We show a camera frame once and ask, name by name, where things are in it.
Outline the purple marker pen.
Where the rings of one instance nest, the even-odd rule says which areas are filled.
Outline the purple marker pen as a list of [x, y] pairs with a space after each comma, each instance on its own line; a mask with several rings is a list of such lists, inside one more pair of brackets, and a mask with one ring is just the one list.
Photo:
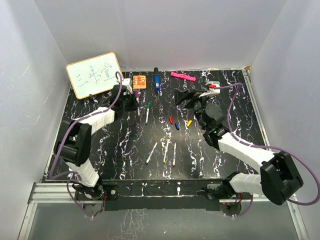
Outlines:
[[140, 91], [138, 89], [135, 90], [135, 98], [137, 101], [137, 115], [140, 116], [140, 105], [139, 105], [139, 96], [140, 96]]

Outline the green marker pen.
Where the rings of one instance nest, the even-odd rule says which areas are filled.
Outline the green marker pen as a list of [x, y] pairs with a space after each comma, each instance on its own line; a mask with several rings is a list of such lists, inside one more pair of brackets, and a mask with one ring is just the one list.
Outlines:
[[147, 108], [146, 108], [145, 125], [147, 125], [147, 124], [148, 124], [150, 108], [151, 108], [151, 103], [150, 103], [150, 102], [148, 102], [148, 103], [147, 103]]

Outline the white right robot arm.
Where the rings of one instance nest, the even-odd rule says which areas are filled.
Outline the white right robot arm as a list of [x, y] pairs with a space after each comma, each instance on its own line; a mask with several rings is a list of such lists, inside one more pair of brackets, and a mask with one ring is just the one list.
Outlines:
[[209, 98], [219, 93], [220, 86], [216, 84], [209, 85], [206, 91], [174, 90], [175, 105], [186, 102], [184, 107], [193, 110], [209, 146], [234, 156], [257, 172], [234, 172], [220, 186], [211, 190], [211, 194], [225, 195], [230, 199], [240, 193], [259, 194], [276, 205], [282, 205], [304, 185], [292, 157], [284, 151], [275, 153], [234, 137], [224, 124], [225, 116], [221, 107], [208, 103]]

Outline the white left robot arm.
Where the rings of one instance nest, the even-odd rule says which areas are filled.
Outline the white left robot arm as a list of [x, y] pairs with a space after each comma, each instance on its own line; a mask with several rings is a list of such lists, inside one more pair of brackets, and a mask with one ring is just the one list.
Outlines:
[[62, 159], [77, 178], [72, 187], [87, 198], [103, 195], [102, 180], [89, 157], [92, 135], [118, 120], [123, 112], [138, 109], [138, 102], [129, 83], [114, 85], [111, 96], [97, 110], [73, 121], [63, 121], [54, 146], [54, 162]]

